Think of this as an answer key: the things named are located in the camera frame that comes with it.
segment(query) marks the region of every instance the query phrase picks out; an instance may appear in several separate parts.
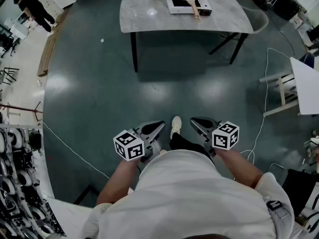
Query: wooden board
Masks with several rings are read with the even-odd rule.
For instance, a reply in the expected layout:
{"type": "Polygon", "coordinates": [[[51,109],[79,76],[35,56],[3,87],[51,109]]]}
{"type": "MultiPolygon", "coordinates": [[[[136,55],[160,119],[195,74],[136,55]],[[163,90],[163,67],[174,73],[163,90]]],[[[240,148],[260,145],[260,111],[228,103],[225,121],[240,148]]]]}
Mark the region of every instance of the wooden board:
{"type": "Polygon", "coordinates": [[[67,16],[69,10],[70,10],[70,7],[66,8],[64,10],[64,12],[57,17],[56,22],[58,22],[58,25],[54,28],[54,34],[49,36],[47,41],[46,41],[46,44],[45,44],[45,47],[43,49],[43,53],[41,56],[38,73],[37,73],[37,75],[39,77],[47,75],[47,73],[49,71],[49,63],[50,63],[50,59],[51,59],[52,54],[53,54],[55,43],[56,43],[56,40],[61,32],[63,22],[67,16]]]}

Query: white shoe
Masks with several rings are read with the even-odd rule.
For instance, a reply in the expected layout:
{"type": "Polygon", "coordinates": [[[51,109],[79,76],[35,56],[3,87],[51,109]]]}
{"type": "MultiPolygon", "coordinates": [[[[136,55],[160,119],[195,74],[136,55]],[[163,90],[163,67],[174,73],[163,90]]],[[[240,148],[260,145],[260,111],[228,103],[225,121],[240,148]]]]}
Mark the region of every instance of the white shoe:
{"type": "Polygon", "coordinates": [[[172,139],[174,133],[180,134],[181,119],[180,116],[175,116],[171,122],[170,138],[172,139]]]}
{"type": "Polygon", "coordinates": [[[49,32],[46,36],[49,37],[49,36],[51,36],[53,34],[54,34],[54,30],[51,30],[51,32],[49,32]]]}
{"type": "Polygon", "coordinates": [[[163,155],[163,154],[165,154],[166,152],[167,152],[167,150],[162,149],[162,150],[159,152],[159,154],[160,154],[160,155],[163,155]]]}

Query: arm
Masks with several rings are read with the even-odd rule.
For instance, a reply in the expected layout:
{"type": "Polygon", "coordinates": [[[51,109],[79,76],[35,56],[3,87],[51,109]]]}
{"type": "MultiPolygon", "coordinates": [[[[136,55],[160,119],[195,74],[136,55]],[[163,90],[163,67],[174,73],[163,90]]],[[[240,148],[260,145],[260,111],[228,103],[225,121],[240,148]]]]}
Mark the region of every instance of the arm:
{"type": "Polygon", "coordinates": [[[33,15],[31,14],[30,10],[26,7],[23,12],[30,18],[35,19],[35,17],[33,17],[33,15]]]}
{"type": "Polygon", "coordinates": [[[140,159],[132,161],[123,160],[99,194],[96,205],[102,203],[115,203],[128,194],[137,170],[140,159]]]}
{"type": "Polygon", "coordinates": [[[231,149],[227,151],[216,148],[215,151],[239,183],[253,189],[256,187],[260,178],[263,176],[262,171],[245,159],[236,150],[231,149]]]}

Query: black table leg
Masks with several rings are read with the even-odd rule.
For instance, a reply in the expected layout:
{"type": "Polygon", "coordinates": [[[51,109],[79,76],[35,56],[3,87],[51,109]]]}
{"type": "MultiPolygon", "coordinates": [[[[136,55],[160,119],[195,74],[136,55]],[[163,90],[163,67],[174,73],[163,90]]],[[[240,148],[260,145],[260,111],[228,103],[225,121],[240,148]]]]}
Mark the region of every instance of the black table leg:
{"type": "Polygon", "coordinates": [[[219,50],[222,46],[224,46],[227,42],[229,42],[231,39],[233,39],[238,33],[233,33],[230,36],[228,36],[221,44],[219,44],[216,48],[214,48],[211,52],[209,52],[209,55],[213,54],[215,51],[219,50]]]}
{"type": "Polygon", "coordinates": [[[137,51],[136,51],[136,33],[131,32],[130,35],[131,35],[131,46],[132,46],[134,70],[137,73],[137,71],[138,71],[138,56],[137,56],[137,51]]]}
{"type": "Polygon", "coordinates": [[[230,63],[229,63],[229,64],[232,64],[232,63],[234,62],[234,60],[235,60],[235,58],[236,58],[236,56],[237,56],[237,53],[238,53],[238,51],[240,50],[240,47],[241,47],[241,45],[244,43],[244,41],[245,41],[245,39],[247,38],[247,36],[248,36],[248,34],[246,34],[246,33],[242,33],[242,34],[240,35],[240,38],[239,38],[239,41],[238,41],[238,43],[237,43],[236,49],[235,49],[235,51],[234,51],[234,53],[233,53],[233,56],[231,57],[231,60],[230,60],[230,63]]]}
{"type": "Polygon", "coordinates": [[[83,199],[85,198],[85,196],[92,191],[95,195],[99,196],[100,192],[98,192],[93,186],[92,184],[89,184],[89,186],[87,186],[85,188],[85,190],[81,193],[81,195],[74,201],[74,205],[79,205],[83,199]]]}

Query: marble tabletop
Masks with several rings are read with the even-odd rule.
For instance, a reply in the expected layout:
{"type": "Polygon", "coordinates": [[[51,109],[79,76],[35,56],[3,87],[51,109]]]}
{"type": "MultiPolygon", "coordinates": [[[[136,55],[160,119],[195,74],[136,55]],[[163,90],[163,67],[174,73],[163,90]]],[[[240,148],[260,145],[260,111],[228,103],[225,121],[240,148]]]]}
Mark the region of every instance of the marble tabletop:
{"type": "Polygon", "coordinates": [[[158,30],[208,30],[252,33],[247,15],[236,0],[208,0],[212,13],[196,20],[193,14],[170,14],[166,0],[122,0],[123,33],[158,30]]]}

